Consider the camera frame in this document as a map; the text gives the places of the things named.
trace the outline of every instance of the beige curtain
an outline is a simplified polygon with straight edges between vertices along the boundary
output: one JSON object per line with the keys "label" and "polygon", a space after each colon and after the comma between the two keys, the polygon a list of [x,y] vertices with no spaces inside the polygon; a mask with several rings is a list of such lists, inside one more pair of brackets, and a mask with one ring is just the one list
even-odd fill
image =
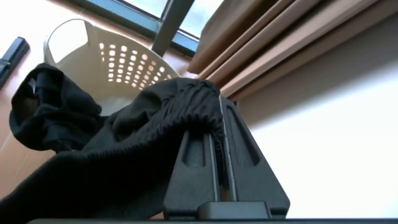
{"label": "beige curtain", "polygon": [[[188,67],[199,79],[215,82],[222,95],[233,100],[263,88],[398,11],[397,0],[261,2],[272,4],[263,11],[251,8],[257,10],[256,20],[248,23],[249,7],[241,6],[245,1],[224,0],[205,26]],[[235,28],[229,27],[227,35],[223,34],[227,28],[220,29],[220,25],[240,15],[245,17],[241,20],[246,30],[234,33]],[[223,37],[228,37],[228,44],[216,47]]]}

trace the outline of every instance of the window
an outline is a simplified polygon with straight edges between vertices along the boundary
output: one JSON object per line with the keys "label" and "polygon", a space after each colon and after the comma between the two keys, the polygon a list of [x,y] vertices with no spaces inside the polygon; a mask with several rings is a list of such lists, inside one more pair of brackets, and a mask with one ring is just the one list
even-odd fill
{"label": "window", "polygon": [[193,56],[205,24],[223,0],[67,0],[84,10],[154,39],[152,50],[168,47]]}

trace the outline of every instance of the laundry basket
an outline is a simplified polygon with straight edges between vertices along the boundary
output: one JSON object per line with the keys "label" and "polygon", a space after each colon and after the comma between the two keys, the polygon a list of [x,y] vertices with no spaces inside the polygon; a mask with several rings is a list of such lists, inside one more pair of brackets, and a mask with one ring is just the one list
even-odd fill
{"label": "laundry basket", "polygon": [[[85,44],[55,61],[53,47],[50,48],[52,38],[62,27],[76,21],[86,32]],[[72,30],[64,35],[62,41],[67,43],[74,33]],[[101,115],[109,115],[130,104],[147,86],[179,77],[168,63],[147,47],[83,19],[70,19],[52,31],[44,42],[44,60],[88,92],[102,107]]]}

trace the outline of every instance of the black garment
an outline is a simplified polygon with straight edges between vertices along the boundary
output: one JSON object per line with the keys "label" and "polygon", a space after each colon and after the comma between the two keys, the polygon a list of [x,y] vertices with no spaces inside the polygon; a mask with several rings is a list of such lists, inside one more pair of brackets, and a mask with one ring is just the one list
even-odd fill
{"label": "black garment", "polygon": [[81,150],[104,123],[92,97],[44,63],[27,75],[11,104],[13,135],[35,150]]}
{"label": "black garment", "polygon": [[0,223],[159,213],[184,131],[212,133],[221,151],[219,95],[211,82],[186,78],[147,87],[82,151],[58,153],[0,201]]}

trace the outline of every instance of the window pane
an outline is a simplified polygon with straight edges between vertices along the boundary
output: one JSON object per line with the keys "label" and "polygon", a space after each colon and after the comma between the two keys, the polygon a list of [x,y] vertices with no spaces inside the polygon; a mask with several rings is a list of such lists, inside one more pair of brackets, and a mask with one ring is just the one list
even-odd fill
{"label": "window pane", "polygon": [[180,26],[181,30],[200,38],[201,30],[222,2],[223,0],[196,0],[193,2]]}
{"label": "window pane", "polygon": [[122,0],[160,18],[167,0]]}

